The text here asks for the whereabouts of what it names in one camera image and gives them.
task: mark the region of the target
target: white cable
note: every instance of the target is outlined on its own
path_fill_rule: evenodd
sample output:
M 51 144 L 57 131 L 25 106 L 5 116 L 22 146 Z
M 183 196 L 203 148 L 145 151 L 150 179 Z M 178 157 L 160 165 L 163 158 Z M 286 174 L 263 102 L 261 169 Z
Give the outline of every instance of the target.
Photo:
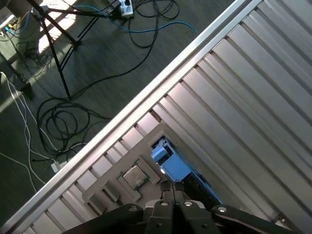
M 36 174 L 36 172 L 34 171 L 32 165 L 31 165 L 31 161 L 30 161 L 30 153 L 31 153 L 31 149 L 30 149 L 30 146 L 31 146 L 31 135 L 30 135 L 29 128 L 28 128 L 28 126 L 27 126 L 27 111 L 26 111 L 26 107 L 25 107 L 25 105 L 23 104 L 23 102 L 21 101 L 21 99 L 19 98 L 18 93 L 15 92 L 16 96 L 20 99 L 21 104 L 22 104 L 22 106 L 23 106 L 24 109 L 25 109 L 26 117 L 24 117 L 23 113 L 22 113 L 21 110 L 20 110 L 20 107 L 19 107 L 19 105 L 18 105 L 18 102 L 16 101 L 16 99 L 15 99 L 15 97 L 14 97 L 14 94 L 13 94 L 13 92 L 12 92 L 12 90 L 11 90 L 10 81 L 9 81 L 8 79 L 7 79 L 7 82 L 8 82 L 8 88 L 9 88 L 9 90 L 10 90 L 10 93 L 11 93 L 11 96 L 12 96 L 12 98 L 13 98 L 13 100 L 14 100 L 14 103 L 16 104 L 16 107 L 17 107 L 17 109 L 19 110 L 19 113 L 20 113 L 20 115 L 21 115 L 21 117 L 23 118 L 24 123 L 25 123 L 24 136 L 25 136 L 25 139 L 26 139 L 26 144 L 27 144 L 27 146 L 28 146 L 28 164 L 29 164 L 29 168 L 30 168 L 31 172 L 37 177 L 37 179 L 38 179 L 41 183 L 45 184 L 45 182 L 44 182 L 44 181 Z M 27 130 L 29 139 L 27 139 L 27 135 L 26 135 L 25 130 Z
M 15 163 L 17 163 L 17 164 L 23 166 L 24 168 L 26 168 L 26 170 L 27 170 L 27 172 L 28 172 L 28 175 L 29 175 L 29 178 L 30 178 L 31 185 L 33 186 L 35 192 L 37 192 L 37 190 L 36 190 L 36 188 L 35 188 L 35 185 L 34 185 L 34 183 L 33 183 L 33 180 L 32 180 L 32 178 L 31 178 L 31 174 L 30 174 L 30 171 L 29 171 L 28 167 L 27 167 L 25 164 L 23 164 L 23 163 L 21 163 L 21 162 L 18 162 L 18 161 L 16 161 L 15 159 L 12 159 L 12 158 L 10 158 L 9 156 L 7 156 L 7 155 L 5 155 L 5 154 L 3 154 L 3 153 L 1 153 L 1 152 L 0 152 L 0 155 L 3 156 L 3 157 L 5 157 L 6 159 L 11 160 L 11 161 L 13 161 L 13 162 L 15 162 Z

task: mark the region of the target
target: black metal bracket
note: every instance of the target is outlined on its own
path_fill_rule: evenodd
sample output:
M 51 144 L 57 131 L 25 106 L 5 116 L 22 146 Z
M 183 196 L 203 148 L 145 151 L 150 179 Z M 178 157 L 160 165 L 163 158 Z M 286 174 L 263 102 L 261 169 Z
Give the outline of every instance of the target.
M 63 234 L 101 234 L 116 233 L 118 228 L 136 224 L 142 220 L 143 209 L 136 204 L 126 204 L 97 218 L 91 219 L 77 227 L 63 232 Z
M 212 209 L 212 217 L 218 225 L 239 233 L 294 234 L 274 223 L 227 205 L 215 206 Z

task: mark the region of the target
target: tripod leg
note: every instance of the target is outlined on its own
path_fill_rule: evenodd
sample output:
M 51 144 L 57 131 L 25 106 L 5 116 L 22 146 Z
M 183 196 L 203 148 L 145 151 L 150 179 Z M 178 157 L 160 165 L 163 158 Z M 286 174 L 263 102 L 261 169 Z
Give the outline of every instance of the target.
M 45 22 L 44 22 L 44 18 L 41 18 L 41 23 L 42 23 L 42 28 L 43 28 L 43 30 L 44 30 L 44 32 L 45 32 L 47 38 L 48 38 L 48 41 L 49 41 L 49 44 L 50 44 L 50 49 L 51 49 L 52 55 L 53 55 L 53 57 L 54 57 L 55 64 L 56 64 L 56 66 L 57 66 L 57 68 L 58 68 L 58 72 L 59 72 L 60 78 L 61 78 L 61 80 L 62 80 L 62 83 L 63 83 L 63 85 L 64 85 L 64 88 L 65 88 L 67 97 L 70 98 L 70 94 L 69 94 L 69 90 L 68 90 L 68 87 L 67 87 L 67 84 L 66 84 L 66 81 L 65 81 L 65 78 L 64 78 L 64 74 L 63 74 L 62 69 L 61 69 L 61 67 L 60 67 L 59 59 L 58 59 L 57 54 L 56 54 L 56 52 L 55 52 L 55 49 L 54 49 L 54 45 L 53 45 L 53 43 L 52 43 L 51 36 L 50 36 L 49 31 L 48 31 L 48 29 L 47 29 L 47 25 L 46 25 Z
M 41 16 L 46 18 L 53 24 L 57 29 L 59 29 L 70 41 L 72 44 L 76 43 L 76 40 L 65 30 L 63 29 L 47 12 L 45 12 L 41 6 L 36 3 L 35 0 L 26 0 L 30 5 L 32 5 L 33 8 L 35 8 Z

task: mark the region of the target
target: black cable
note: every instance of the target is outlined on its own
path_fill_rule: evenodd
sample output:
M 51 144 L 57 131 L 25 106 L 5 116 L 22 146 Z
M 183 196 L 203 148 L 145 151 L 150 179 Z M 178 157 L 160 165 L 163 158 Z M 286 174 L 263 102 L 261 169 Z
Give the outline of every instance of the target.
M 45 111 L 42 111 L 42 108 L 47 104 L 51 103 L 53 107 L 48 108 Z M 76 118 L 77 113 L 84 114 L 86 118 L 85 123 L 79 122 L 80 126 L 78 126 L 78 120 Z M 91 117 L 100 118 L 102 122 L 108 122 L 111 119 L 108 117 L 103 117 L 99 113 L 90 110 L 84 107 L 81 104 L 71 102 L 69 100 L 57 100 L 55 98 L 50 98 L 44 101 L 38 108 L 37 111 L 37 125 L 39 131 L 39 137 L 42 142 L 44 149 L 51 155 L 58 157 L 67 152 L 67 148 L 70 149 L 72 146 L 76 144 L 80 144 L 84 142 L 84 138 L 82 141 L 77 141 L 69 146 L 70 140 L 74 139 L 74 137 L 79 136 L 80 134 L 88 131 L 93 125 L 90 125 Z M 48 141 L 46 141 L 42 131 L 40 128 L 42 125 L 45 126 L 49 136 L 54 140 L 61 142 L 61 147 L 55 150 Z
M 134 66 L 133 68 L 123 73 L 105 77 L 87 85 L 86 87 L 82 88 L 81 90 L 73 94 L 71 96 L 71 100 L 69 100 L 68 98 L 51 97 L 50 99 L 44 101 L 39 106 L 38 111 L 37 111 L 37 123 L 38 123 L 39 137 L 43 144 L 43 147 L 49 154 L 53 155 L 53 158 L 57 158 L 61 155 L 66 155 L 67 160 L 68 160 L 69 151 L 71 151 L 72 147 L 74 147 L 75 145 L 78 145 L 78 144 L 83 145 L 85 143 L 87 133 L 94 125 L 99 124 L 101 122 L 106 123 L 110 120 L 110 118 L 103 117 L 99 113 L 94 112 L 88 108 L 85 108 L 83 105 L 78 104 L 74 102 L 73 100 L 80 97 L 86 90 L 91 88 L 93 85 L 99 82 L 102 82 L 104 80 L 117 78 L 117 77 L 126 75 L 132 72 L 133 70 L 135 70 L 136 68 L 138 68 L 141 64 L 145 62 L 145 60 L 150 55 L 153 49 L 153 46 L 155 44 L 155 41 L 157 39 L 157 36 L 158 36 L 159 17 L 170 18 L 166 16 L 165 14 L 168 13 L 169 9 L 174 4 L 176 4 L 175 1 L 171 0 L 164 9 L 160 10 L 157 4 L 158 1 L 161 1 L 161 0 L 140 0 L 137 2 L 137 6 L 134 8 L 134 11 L 137 11 L 137 9 L 143 6 L 144 4 L 147 4 L 147 3 L 152 4 L 154 13 L 152 15 L 149 15 L 148 17 L 155 19 L 155 31 L 154 31 L 152 42 L 147 47 L 148 51 L 147 51 L 146 56 L 136 66 Z M 78 112 L 80 112 L 82 114 L 82 117 L 84 117 L 84 120 L 85 120 L 84 123 L 78 121 L 78 119 L 76 118 L 75 115 Z M 90 125 L 91 117 L 98 118 L 100 119 L 100 121 L 95 122 Z M 55 150 L 50 145 L 50 143 L 46 140 L 45 136 L 41 132 L 40 128 L 42 128 L 43 126 L 46 128 L 51 138 L 60 142 L 60 146 L 58 147 L 57 150 Z M 76 141 L 75 143 L 72 143 L 70 145 L 70 142 L 78 138 L 80 138 L 81 140 Z
M 16 45 L 12 40 L 10 42 L 19 56 L 20 65 L 27 69 L 33 77 L 37 77 L 43 73 L 52 60 L 51 54 L 47 51 L 39 52 L 39 48 L 34 41 L 22 41 Z M 36 71 L 40 69 L 40 72 L 35 75 L 32 69 Z
M 148 56 L 150 55 L 151 51 L 152 51 L 152 48 L 155 44 L 155 41 L 157 39 L 157 36 L 158 36 L 158 17 L 159 17 L 159 8 L 158 8 L 158 5 L 157 5 L 157 0 L 149 0 L 149 1 L 145 1 L 144 4 L 148 3 L 148 2 L 152 2 L 153 3 L 153 8 L 154 8 L 154 18 L 156 20 L 156 26 L 155 26 L 155 31 L 154 31 L 154 36 L 153 36 L 153 40 L 151 42 L 151 44 L 148 45 L 147 48 L 149 48 L 146 56 L 144 57 L 144 59 L 139 62 L 135 67 L 131 68 L 130 70 L 126 71 L 126 72 L 123 72 L 123 73 L 120 73 L 120 74 L 117 74 L 117 75 L 113 75 L 113 76 L 109 76 L 109 77 L 105 77 L 105 78 L 102 78 L 102 79 L 99 79 L 87 86 L 85 86 L 84 88 L 82 88 L 81 90 L 79 90 L 78 92 L 76 92 L 75 94 L 71 95 L 71 100 L 74 100 L 74 99 L 77 99 L 78 97 L 80 97 L 86 90 L 88 90 L 89 88 L 91 88 L 93 85 L 97 84 L 97 83 L 100 83 L 104 80 L 108 80 L 108 79 L 112 79 L 112 78 L 117 78 L 117 77 L 120 77 L 120 76 L 124 76 L 128 73 L 131 73 L 132 71 L 134 71 L 136 68 L 138 68 L 140 65 L 142 65 L 142 63 L 145 62 L 145 60 L 148 58 Z
M 150 3 L 152 2 L 153 0 L 139 0 L 135 7 L 134 7 L 134 12 L 137 11 L 139 13 L 139 15 L 141 15 L 142 17 L 144 18 L 155 18 L 156 17 L 156 14 L 153 14 L 153 15 L 146 15 L 146 14 L 143 14 L 139 11 L 139 8 L 147 3 Z M 169 4 L 162 10 L 162 11 L 158 11 L 157 12 L 157 16 L 159 17 L 163 17 L 164 19 L 166 20 L 174 20 L 178 17 L 179 13 L 180 13 L 180 8 L 178 6 L 178 4 L 176 3 L 175 0 L 156 0 L 157 2 L 161 2 L 161 1 L 169 1 Z M 167 12 L 169 12 L 171 10 L 171 8 L 173 7 L 173 5 L 176 5 L 177 7 L 177 12 L 172 16 L 172 17 L 168 17 L 166 16 L 165 14 Z M 149 48 L 151 46 L 151 44 L 148 44 L 148 45 L 141 45 L 137 42 L 135 42 L 135 40 L 133 39 L 133 36 L 132 36 L 132 33 L 130 32 L 131 31 L 131 22 L 132 20 L 129 20 L 128 21 L 128 30 L 129 30 L 129 36 L 130 36 L 130 39 L 132 41 L 132 43 L 134 45 L 136 45 L 137 47 L 139 48 L 142 48 L 142 49 L 145 49 L 145 48 Z

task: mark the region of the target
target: gray carpet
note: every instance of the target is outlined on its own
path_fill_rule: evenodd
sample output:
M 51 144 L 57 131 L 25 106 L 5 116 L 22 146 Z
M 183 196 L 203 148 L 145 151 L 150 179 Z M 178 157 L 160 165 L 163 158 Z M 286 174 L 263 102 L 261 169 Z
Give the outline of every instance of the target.
M 201 32 L 217 16 L 219 16 L 233 0 L 181 0 L 178 1 L 180 14 L 176 20 L 185 21 Z M 88 1 L 89 5 L 97 5 L 95 1 Z M 76 22 L 68 29 L 72 35 L 78 35 L 82 28 L 89 22 L 89 17 L 77 17 Z M 135 15 L 133 29 L 153 28 L 154 19 L 145 19 Z M 22 35 L 26 39 L 14 39 L 18 41 L 38 40 L 38 23 L 30 19 L 30 26 Z M 141 43 L 150 43 L 153 33 L 136 34 L 134 38 Z M 107 80 L 97 84 L 78 99 L 78 103 L 88 106 L 103 116 L 114 117 L 135 95 L 137 95 L 166 65 L 168 65 L 194 38 L 195 33 L 185 25 L 172 25 L 161 29 L 155 46 L 148 59 L 135 71 L 125 76 Z M 66 38 L 60 37 L 55 42 L 59 58 L 66 53 L 69 44 Z M 18 63 L 18 56 L 10 42 L 0 42 L 0 51 L 9 59 L 13 66 L 25 77 L 31 74 Z M 100 19 L 83 39 L 70 58 L 64 69 L 64 75 L 72 93 L 99 78 L 121 73 L 134 67 L 146 55 L 146 49 L 137 48 L 130 41 L 128 33 L 122 32 L 106 19 Z M 47 66 L 44 72 L 36 78 L 38 81 L 32 85 L 32 92 L 26 97 L 34 114 L 39 105 L 49 93 L 64 97 L 65 91 L 60 82 L 59 74 L 54 61 Z M 10 97 L 6 83 L 0 87 L 0 104 Z M 86 121 L 86 116 L 77 113 L 79 121 Z M 32 134 L 32 150 L 46 154 L 39 140 L 35 123 L 28 116 L 28 125 Z M 104 124 L 95 126 L 88 133 L 88 140 L 92 138 Z M 24 138 L 24 123 L 19 115 L 16 105 L 10 104 L 0 113 L 0 152 L 28 165 L 28 149 Z M 34 162 L 33 168 L 44 181 L 48 181 L 53 175 L 50 162 Z M 30 184 L 27 170 L 0 156 L 0 225 L 13 215 L 31 196 L 34 190 Z M 43 184 L 33 176 L 37 189 Z

